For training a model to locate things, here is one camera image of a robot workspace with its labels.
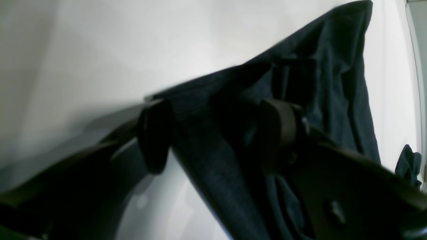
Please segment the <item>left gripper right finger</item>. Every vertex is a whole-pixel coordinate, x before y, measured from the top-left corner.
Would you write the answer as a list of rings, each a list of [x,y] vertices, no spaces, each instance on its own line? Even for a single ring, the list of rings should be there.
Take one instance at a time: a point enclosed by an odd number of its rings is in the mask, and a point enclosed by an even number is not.
[[[338,146],[295,104],[264,99],[259,112],[263,168],[297,195],[317,240],[426,239],[425,194]]]

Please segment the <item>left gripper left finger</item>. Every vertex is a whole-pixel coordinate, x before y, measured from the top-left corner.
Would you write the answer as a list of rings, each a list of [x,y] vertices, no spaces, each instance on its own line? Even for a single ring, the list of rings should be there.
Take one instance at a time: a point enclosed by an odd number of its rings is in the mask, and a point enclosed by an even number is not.
[[[99,142],[1,193],[1,227],[41,240],[111,240],[127,197],[161,174],[174,124],[168,100],[139,105]]]

